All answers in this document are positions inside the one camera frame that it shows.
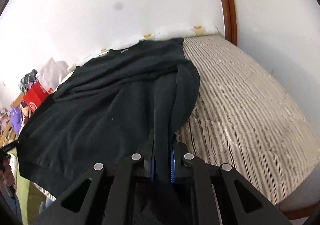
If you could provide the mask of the black t-shirt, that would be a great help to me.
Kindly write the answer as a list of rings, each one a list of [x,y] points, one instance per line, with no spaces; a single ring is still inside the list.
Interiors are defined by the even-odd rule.
[[[77,67],[18,137],[20,175],[55,197],[35,224],[193,222],[189,179],[171,182],[171,146],[200,89],[187,41],[140,41]],[[153,129],[154,178],[144,148]]]

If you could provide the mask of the striped beige mattress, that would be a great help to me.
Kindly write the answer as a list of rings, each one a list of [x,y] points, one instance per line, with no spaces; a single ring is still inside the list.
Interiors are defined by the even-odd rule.
[[[200,89],[176,140],[206,163],[229,163],[276,204],[319,163],[319,135],[280,84],[224,38],[185,38]]]

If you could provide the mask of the white rolled blanket yellow prints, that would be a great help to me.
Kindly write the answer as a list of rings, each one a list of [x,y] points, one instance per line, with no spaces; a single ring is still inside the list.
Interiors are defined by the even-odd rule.
[[[110,50],[124,50],[131,46],[138,44],[140,41],[152,40],[152,41],[165,41],[174,38],[189,38],[196,36],[210,36],[217,35],[219,33],[218,28],[214,25],[197,25],[197,26],[181,26],[177,30],[173,29],[157,29],[153,33],[146,35],[134,35],[130,37],[121,38],[102,49],[99,53],[94,53],[87,56],[82,60],[78,60],[74,64],[68,67],[68,72],[71,73],[77,66],[83,66],[85,63],[93,58],[102,57],[106,55]]]

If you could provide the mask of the white plastic bag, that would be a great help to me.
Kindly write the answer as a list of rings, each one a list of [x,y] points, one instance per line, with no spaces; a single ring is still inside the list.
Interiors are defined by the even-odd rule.
[[[51,94],[67,74],[68,64],[65,61],[56,62],[51,58],[44,67],[37,72],[36,77],[42,87]]]

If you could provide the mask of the red box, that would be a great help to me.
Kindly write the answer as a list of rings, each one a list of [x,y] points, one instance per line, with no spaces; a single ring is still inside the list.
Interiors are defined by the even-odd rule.
[[[33,86],[23,96],[28,108],[34,113],[41,103],[53,93],[53,89],[45,89],[40,82],[33,84]]]

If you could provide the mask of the purple garment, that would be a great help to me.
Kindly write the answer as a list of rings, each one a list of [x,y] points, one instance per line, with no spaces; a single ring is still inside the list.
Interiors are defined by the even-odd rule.
[[[23,113],[20,108],[13,107],[10,110],[10,124],[18,136],[20,134],[22,124],[23,124]]]

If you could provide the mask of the wooden rack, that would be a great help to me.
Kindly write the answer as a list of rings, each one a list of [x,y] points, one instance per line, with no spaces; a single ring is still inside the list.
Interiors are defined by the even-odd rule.
[[[10,105],[10,110],[1,109],[1,147],[8,145],[18,138],[22,128],[31,117],[31,109],[23,100],[24,93]]]

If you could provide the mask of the plaid dark garment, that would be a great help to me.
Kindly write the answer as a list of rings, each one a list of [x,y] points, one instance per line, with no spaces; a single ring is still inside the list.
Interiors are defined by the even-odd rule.
[[[24,94],[26,94],[29,89],[38,82],[36,75],[37,70],[33,69],[20,80],[19,88]]]

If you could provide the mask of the brown wooden door frame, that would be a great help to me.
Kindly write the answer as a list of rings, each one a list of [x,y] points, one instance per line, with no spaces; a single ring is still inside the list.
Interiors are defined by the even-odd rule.
[[[237,45],[238,33],[234,0],[221,0],[221,3],[225,26],[225,39]]]

